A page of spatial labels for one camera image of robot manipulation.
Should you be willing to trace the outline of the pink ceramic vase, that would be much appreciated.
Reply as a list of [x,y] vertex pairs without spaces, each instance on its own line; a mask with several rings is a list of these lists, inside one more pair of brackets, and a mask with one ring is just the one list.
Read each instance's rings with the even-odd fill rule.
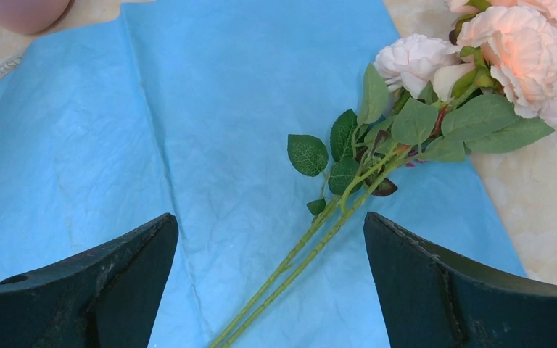
[[69,0],[0,0],[0,26],[30,35],[50,28],[66,13]]

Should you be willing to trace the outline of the peach rose stem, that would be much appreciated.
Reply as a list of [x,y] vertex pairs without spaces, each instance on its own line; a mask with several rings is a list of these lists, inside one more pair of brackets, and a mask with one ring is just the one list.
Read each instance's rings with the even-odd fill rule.
[[437,93],[452,108],[415,163],[505,154],[557,126],[557,1],[449,1],[458,64],[439,70]]

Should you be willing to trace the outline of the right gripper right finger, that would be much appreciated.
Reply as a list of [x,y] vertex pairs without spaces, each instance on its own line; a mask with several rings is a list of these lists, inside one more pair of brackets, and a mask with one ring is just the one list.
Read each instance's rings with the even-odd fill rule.
[[557,285],[484,265],[374,212],[363,234],[391,347],[557,347]]

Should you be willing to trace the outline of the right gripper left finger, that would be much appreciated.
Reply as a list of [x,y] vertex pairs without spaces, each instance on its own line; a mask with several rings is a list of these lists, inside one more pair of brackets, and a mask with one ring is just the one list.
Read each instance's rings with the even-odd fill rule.
[[178,243],[166,213],[0,282],[0,347],[146,347]]

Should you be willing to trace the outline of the pale pink rose stem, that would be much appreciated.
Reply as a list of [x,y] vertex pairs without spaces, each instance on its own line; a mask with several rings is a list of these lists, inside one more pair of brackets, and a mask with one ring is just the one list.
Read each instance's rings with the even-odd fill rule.
[[349,109],[334,121],[328,143],[312,135],[288,136],[292,167],[307,177],[323,177],[319,197],[307,205],[311,225],[212,341],[213,347],[234,344],[368,198],[396,192],[390,173],[416,162],[424,146],[441,134],[452,99],[434,90],[433,79],[442,68],[458,64],[459,51],[447,41],[421,34],[401,38],[367,66],[360,109]]

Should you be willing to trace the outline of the blue wrapping paper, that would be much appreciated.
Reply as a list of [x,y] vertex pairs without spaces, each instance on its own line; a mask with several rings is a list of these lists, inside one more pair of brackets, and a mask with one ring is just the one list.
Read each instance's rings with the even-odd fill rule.
[[310,227],[327,139],[398,34],[381,1],[154,1],[36,40],[0,81],[0,280],[169,212],[151,347],[206,347]]

